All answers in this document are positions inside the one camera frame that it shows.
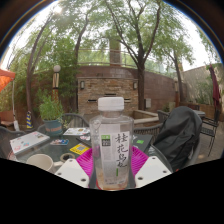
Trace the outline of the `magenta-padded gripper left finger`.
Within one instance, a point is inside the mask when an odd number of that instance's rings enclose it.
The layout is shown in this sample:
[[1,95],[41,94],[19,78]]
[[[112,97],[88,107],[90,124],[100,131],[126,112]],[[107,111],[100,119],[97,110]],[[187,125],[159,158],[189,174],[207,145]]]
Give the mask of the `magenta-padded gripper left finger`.
[[56,175],[80,187],[93,189],[96,184],[92,150],[88,149],[77,159],[68,159]]

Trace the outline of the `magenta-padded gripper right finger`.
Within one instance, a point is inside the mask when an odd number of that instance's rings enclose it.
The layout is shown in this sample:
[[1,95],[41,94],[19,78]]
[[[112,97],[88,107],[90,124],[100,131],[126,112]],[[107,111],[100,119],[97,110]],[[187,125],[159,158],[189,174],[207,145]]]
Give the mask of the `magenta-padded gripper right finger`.
[[140,188],[172,173],[172,168],[163,154],[154,146],[145,152],[134,147],[131,158],[129,186]]

